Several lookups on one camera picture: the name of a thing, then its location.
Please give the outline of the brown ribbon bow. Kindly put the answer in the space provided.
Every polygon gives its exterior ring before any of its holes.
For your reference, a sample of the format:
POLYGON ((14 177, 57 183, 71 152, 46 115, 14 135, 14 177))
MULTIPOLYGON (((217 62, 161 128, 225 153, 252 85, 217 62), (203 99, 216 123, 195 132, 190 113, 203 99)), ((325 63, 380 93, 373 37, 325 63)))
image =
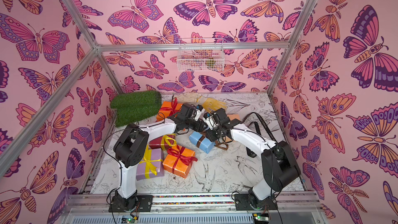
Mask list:
POLYGON ((215 147, 214 147, 214 148, 218 148, 218 149, 221 149, 221 150, 228 150, 228 149, 229 149, 229 145, 228 145, 227 143, 221 143, 219 140, 212 141, 212 142, 215 143, 215 147))

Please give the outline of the peach gift box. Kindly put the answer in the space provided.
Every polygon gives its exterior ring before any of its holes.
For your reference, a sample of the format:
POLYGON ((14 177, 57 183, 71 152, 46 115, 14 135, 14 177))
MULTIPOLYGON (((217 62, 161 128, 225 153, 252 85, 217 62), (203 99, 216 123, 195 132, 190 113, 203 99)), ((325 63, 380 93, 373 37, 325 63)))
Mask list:
MULTIPOLYGON (((230 120, 238 119, 240 121, 240 116, 238 114, 227 114, 227 116, 230 118, 230 120)), ((233 142, 233 140, 226 136, 226 142, 230 143, 233 142)))

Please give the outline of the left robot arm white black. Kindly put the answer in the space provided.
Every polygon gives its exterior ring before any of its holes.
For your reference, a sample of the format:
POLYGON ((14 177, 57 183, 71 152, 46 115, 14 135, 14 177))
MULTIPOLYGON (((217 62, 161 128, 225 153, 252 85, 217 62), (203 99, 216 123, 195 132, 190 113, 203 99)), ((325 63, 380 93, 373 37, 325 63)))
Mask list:
POLYGON ((148 125, 127 125, 114 146, 115 157, 122 163, 118 194, 123 199, 136 196, 137 167, 144 157, 148 142, 183 129, 204 131, 207 128, 207 124, 201 119, 204 113, 205 109, 201 105, 184 103, 178 113, 163 121, 148 125))

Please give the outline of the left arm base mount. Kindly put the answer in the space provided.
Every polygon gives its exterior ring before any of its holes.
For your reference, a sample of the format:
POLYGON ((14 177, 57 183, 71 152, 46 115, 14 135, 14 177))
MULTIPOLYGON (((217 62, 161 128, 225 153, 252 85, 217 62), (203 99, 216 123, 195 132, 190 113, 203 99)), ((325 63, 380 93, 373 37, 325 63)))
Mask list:
POLYGON ((113 196, 109 207, 110 213, 124 212, 150 212, 152 207, 153 195, 132 195, 125 199, 120 195, 113 196))

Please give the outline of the light blue gift box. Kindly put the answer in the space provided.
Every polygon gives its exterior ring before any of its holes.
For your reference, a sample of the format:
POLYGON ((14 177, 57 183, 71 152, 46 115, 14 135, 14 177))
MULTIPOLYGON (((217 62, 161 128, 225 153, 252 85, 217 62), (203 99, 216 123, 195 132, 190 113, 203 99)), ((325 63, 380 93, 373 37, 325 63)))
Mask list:
POLYGON ((189 136, 189 140, 193 145, 207 154, 215 147, 214 142, 209 140, 204 134, 196 131, 189 136))

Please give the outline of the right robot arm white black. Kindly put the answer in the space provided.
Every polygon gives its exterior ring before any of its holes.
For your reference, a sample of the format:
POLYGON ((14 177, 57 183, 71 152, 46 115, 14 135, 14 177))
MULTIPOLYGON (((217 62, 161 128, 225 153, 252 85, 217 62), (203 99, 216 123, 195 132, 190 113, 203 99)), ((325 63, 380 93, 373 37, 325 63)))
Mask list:
POLYGON ((278 142, 260 114, 252 112, 268 134, 265 138, 260 132, 253 131, 243 121, 230 119, 225 110, 220 108, 215 112, 206 113, 203 120, 208 126, 206 136, 215 142, 229 138, 243 144, 253 154, 261 158, 263 179, 248 192, 252 205, 265 200, 273 200, 287 185, 301 175, 300 168, 289 144, 278 142))

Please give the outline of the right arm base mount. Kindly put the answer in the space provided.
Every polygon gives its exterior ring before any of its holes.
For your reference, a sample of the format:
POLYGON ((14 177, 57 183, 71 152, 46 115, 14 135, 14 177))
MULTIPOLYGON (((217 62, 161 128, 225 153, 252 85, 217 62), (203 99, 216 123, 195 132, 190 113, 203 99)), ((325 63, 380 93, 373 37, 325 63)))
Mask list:
POLYGON ((231 193, 231 198, 235 203, 237 211, 278 210, 276 200, 273 196, 259 200, 252 192, 244 194, 234 191, 231 193))

